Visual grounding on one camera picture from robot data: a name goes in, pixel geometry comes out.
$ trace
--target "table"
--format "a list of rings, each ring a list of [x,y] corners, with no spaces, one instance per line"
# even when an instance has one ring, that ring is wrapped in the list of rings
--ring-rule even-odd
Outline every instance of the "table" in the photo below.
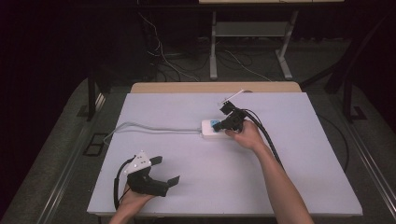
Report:
[[[361,215],[361,205],[315,111],[296,83],[136,83],[126,97],[118,125],[135,121],[150,126],[199,126],[202,119],[221,119],[217,103],[241,89],[253,93],[242,93],[232,102],[253,110],[261,118],[308,211],[314,216]],[[112,138],[89,213],[111,216],[115,212],[113,179],[120,165],[143,149],[150,157],[163,156],[163,163],[152,168],[151,177],[165,181],[180,175],[180,182],[169,189],[166,198],[151,200],[139,216],[274,215],[260,164],[251,151],[235,141],[207,140],[197,133],[152,134],[134,128],[127,131],[115,133]],[[120,179],[120,191],[125,178]]]

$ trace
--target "forearm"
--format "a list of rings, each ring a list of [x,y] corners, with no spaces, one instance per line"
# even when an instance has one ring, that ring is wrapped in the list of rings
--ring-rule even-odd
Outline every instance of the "forearm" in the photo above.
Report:
[[[278,223],[313,223],[300,193],[270,149],[259,144],[253,151],[262,166],[265,186]]]
[[[126,212],[117,212],[110,220],[109,224],[126,224],[133,216]]]

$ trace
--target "hand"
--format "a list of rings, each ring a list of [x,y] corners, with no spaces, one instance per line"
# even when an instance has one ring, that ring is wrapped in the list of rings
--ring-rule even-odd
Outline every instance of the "hand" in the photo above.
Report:
[[[122,197],[120,206],[116,214],[111,218],[111,224],[127,223],[142,207],[155,196],[148,194],[139,194],[129,189],[128,184],[125,185],[125,195]]]
[[[255,150],[260,146],[265,146],[262,136],[257,126],[250,120],[244,121],[244,127],[241,133],[226,130],[225,133],[235,140],[241,147]]]

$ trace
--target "wire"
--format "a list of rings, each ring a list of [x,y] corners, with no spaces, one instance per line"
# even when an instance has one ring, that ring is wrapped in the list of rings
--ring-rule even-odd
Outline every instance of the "wire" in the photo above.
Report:
[[[200,66],[198,66],[196,68],[189,68],[189,69],[184,68],[184,67],[182,67],[182,66],[180,66],[179,64],[176,64],[176,63],[172,63],[172,62],[169,62],[169,63],[173,64],[174,66],[179,67],[181,70],[188,71],[188,72],[195,72],[195,71],[199,71],[199,70],[203,69],[205,67],[205,65],[207,64],[208,60],[209,60],[209,55],[207,55],[207,57],[205,57],[205,61],[204,61],[204,63],[202,65],[200,65]]]
[[[163,43],[161,42],[160,38],[158,37],[158,33],[157,33],[157,27],[152,24],[148,19],[146,19],[140,12],[137,13],[145,22],[147,22],[148,24],[150,24],[153,28],[154,28],[154,33],[155,33],[155,37],[158,41],[158,47],[155,50],[160,50],[161,56],[163,57],[163,60],[169,64],[169,66],[171,66],[175,71],[177,71],[179,74],[181,74],[184,77],[189,77],[189,78],[193,78],[195,81],[199,82],[200,80],[197,77],[193,77],[193,76],[189,76],[179,70],[177,70],[171,63],[168,62],[168,60],[166,59],[165,55],[163,54]],[[155,53],[149,52],[149,54],[151,54],[152,56],[160,56],[160,55],[156,55]]]
[[[227,60],[225,59],[223,56],[221,56],[221,54],[217,54],[216,55],[216,59],[219,61],[219,63],[221,63],[224,67],[235,70],[235,71],[240,71],[243,70],[244,68],[241,66],[238,66],[237,68],[231,67],[230,65],[227,65],[223,60]]]
[[[119,208],[120,206],[120,199],[119,199],[119,183],[120,183],[120,174],[122,169],[124,168],[124,166],[126,166],[126,164],[130,163],[131,161],[134,160],[136,156],[134,156],[133,158],[125,161],[122,166],[120,167],[119,171],[117,172],[116,178],[114,178],[114,186],[113,186],[113,202],[114,202],[114,207],[116,208],[116,210]]]
[[[157,68],[157,70],[158,70],[158,72],[159,73],[161,73],[162,75],[163,75],[163,78],[165,79],[165,82],[167,82],[168,81],[168,79],[166,78],[166,74],[165,74],[165,72],[163,72],[163,71],[161,71],[160,69],[158,69]]]
[[[265,76],[263,76],[263,75],[260,75],[260,74],[258,74],[258,73],[256,73],[256,72],[253,72],[253,71],[251,71],[250,69],[248,69],[248,68],[246,68],[230,51],[228,51],[228,50],[224,50],[225,52],[227,52],[227,53],[229,53],[229,54],[231,54],[231,56],[233,56],[235,59],[236,59],[236,61],[243,67],[243,68],[245,68],[245,70],[247,70],[248,72],[250,72],[250,73],[252,73],[252,74],[254,74],[254,75],[257,75],[257,76],[259,76],[259,77],[263,77],[263,78],[265,78],[265,79],[267,79],[268,81],[271,81],[272,82],[272,80],[271,79],[269,79],[268,77],[265,77]]]
[[[178,82],[181,82],[181,76],[180,76],[180,73],[178,72],[178,71],[175,71],[175,69],[173,69],[171,66],[169,66],[168,64],[166,64],[166,63],[161,63],[161,64],[159,64],[159,65],[162,65],[162,66],[165,66],[165,67],[168,67],[168,68],[171,68],[172,69],[172,71],[166,71],[166,72],[176,72],[176,74],[177,74],[177,77],[178,77],[178,80],[176,80],[176,79],[174,79],[174,78],[172,78],[172,77],[170,77],[171,79],[173,79],[174,81],[178,81]]]
[[[180,72],[180,71],[177,70],[171,63],[169,63],[168,60],[166,60],[165,55],[163,55],[163,43],[161,43],[161,42],[160,42],[160,52],[161,52],[161,55],[163,56],[163,60],[164,60],[167,64],[169,64],[169,66],[171,66],[173,69],[175,69],[175,71],[177,71],[178,73],[180,73],[181,75],[183,75],[183,76],[185,76],[185,77],[193,78],[193,79],[194,79],[195,81],[197,81],[197,82],[200,81],[200,80],[198,80],[197,77],[189,76],[189,75],[187,75],[187,74],[185,74],[185,73],[183,73],[183,72]]]
[[[119,204],[123,198],[123,196],[125,196],[125,194],[128,192],[128,190],[130,190],[131,188],[128,188],[127,190],[125,190],[125,192],[121,195],[121,197],[119,198]]]
[[[265,130],[264,126],[262,126],[262,125],[261,125],[253,116],[251,116],[248,112],[245,112],[245,113],[246,113],[247,117],[250,118],[251,121],[253,121],[253,122],[257,125],[257,127],[260,129],[260,131],[262,131],[262,133],[263,133],[264,136],[265,136],[265,139],[267,139],[268,145],[269,145],[269,147],[271,148],[271,151],[272,151],[272,153],[273,153],[275,159],[277,160],[277,162],[279,163],[279,165],[283,168],[282,161],[280,160],[279,156],[277,155],[277,152],[276,152],[274,143],[272,142],[271,137],[270,137],[270,135],[268,134],[268,132]]]
[[[262,121],[260,120],[259,116],[257,116],[256,113],[254,113],[253,111],[251,111],[249,109],[242,109],[242,110],[252,113],[254,115],[254,117],[256,117],[256,119],[259,121],[260,125],[262,125]]]
[[[237,61],[235,61],[235,59],[233,58],[233,59],[228,59],[228,58],[225,58],[225,57],[223,57],[221,54],[217,54],[217,56],[219,56],[219,58],[221,58],[221,59],[223,59],[223,60],[225,60],[225,61],[227,61],[227,62],[229,62],[229,63],[234,63],[234,64],[237,64],[238,66],[239,65],[244,65],[244,66],[251,66],[251,65],[253,65],[253,60],[251,59],[251,57],[249,56],[249,55],[247,55],[246,53],[233,53],[233,55],[235,55],[235,54],[238,54],[238,55],[243,55],[243,56],[245,56],[246,58],[248,58],[248,60],[249,60],[249,62],[248,63],[244,63],[244,62],[242,62],[240,59],[238,59]]]
[[[344,140],[344,144],[345,144],[345,146],[346,146],[346,163],[344,164],[343,170],[344,170],[344,173],[345,173],[345,172],[347,171],[347,167],[348,167],[348,165],[349,165],[349,145],[348,145],[348,143],[347,143],[347,139],[346,139],[346,137],[344,136],[343,132],[341,132],[341,130],[340,130],[334,123],[332,123],[329,119],[324,118],[324,117],[321,116],[320,114],[317,114],[317,116],[318,116],[319,118],[323,119],[323,120],[326,120],[328,123],[330,123],[330,124],[334,127],[334,129],[335,129],[337,132],[339,132],[339,133],[341,134],[341,137],[342,137],[343,140]]]
[[[133,121],[129,121],[129,122],[123,122],[121,125],[119,125],[118,127],[116,127],[113,132],[111,132],[110,134],[108,134],[104,139],[103,142],[108,145],[108,142],[106,141],[107,138],[109,138],[112,134],[118,132],[119,130],[122,130],[126,127],[130,127],[130,126],[136,126],[142,129],[147,129],[147,130],[151,130],[154,132],[174,132],[174,133],[200,133],[201,132],[201,128],[196,128],[196,129],[179,129],[179,128],[168,128],[168,127],[151,127],[151,126],[147,126],[147,125],[143,125],[143,124],[139,124]]]

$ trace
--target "person's right hand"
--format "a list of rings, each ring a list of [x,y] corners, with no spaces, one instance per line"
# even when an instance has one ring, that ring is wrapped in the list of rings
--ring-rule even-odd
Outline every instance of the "person's right hand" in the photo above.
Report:
[[[255,150],[255,148],[265,146],[259,129],[250,120],[244,121],[244,127],[241,133],[236,133],[232,130],[226,130],[225,133],[231,136],[241,147]]]

